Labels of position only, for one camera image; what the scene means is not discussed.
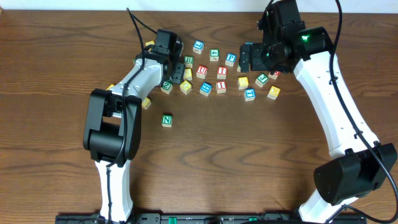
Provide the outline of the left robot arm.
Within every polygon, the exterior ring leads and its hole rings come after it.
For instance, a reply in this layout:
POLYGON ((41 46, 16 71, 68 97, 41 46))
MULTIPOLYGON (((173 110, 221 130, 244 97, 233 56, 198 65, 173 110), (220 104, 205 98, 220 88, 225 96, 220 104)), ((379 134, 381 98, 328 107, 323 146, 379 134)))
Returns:
POLYGON ((131 219, 130 168, 141 141, 142 102, 155 87, 183 81, 182 51, 183 42, 176 33, 159 29, 155 43, 141 48, 134 67, 119 83, 90 94, 83 147, 100 175, 99 223, 131 219))

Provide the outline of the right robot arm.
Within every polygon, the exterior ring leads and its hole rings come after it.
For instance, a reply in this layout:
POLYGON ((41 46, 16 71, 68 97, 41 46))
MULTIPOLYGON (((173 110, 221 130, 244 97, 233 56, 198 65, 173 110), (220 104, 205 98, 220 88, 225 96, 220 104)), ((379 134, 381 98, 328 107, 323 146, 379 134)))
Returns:
POLYGON ((361 116, 338 65, 338 39, 323 27, 306 28, 294 0, 269 2, 257 28, 262 42, 241 46, 241 71, 293 73, 321 122, 331 157, 315 169, 316 189, 295 220, 331 223, 383 182, 396 190, 391 169, 397 151, 381 144, 361 116))

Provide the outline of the green N block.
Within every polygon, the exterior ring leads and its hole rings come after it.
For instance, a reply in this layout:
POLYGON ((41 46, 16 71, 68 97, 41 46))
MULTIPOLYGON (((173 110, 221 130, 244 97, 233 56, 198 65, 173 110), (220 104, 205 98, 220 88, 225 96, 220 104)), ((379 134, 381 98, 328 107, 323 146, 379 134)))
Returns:
POLYGON ((162 116, 162 126, 171 128, 172 127, 172 122, 173 122, 173 117, 172 115, 164 114, 162 116))

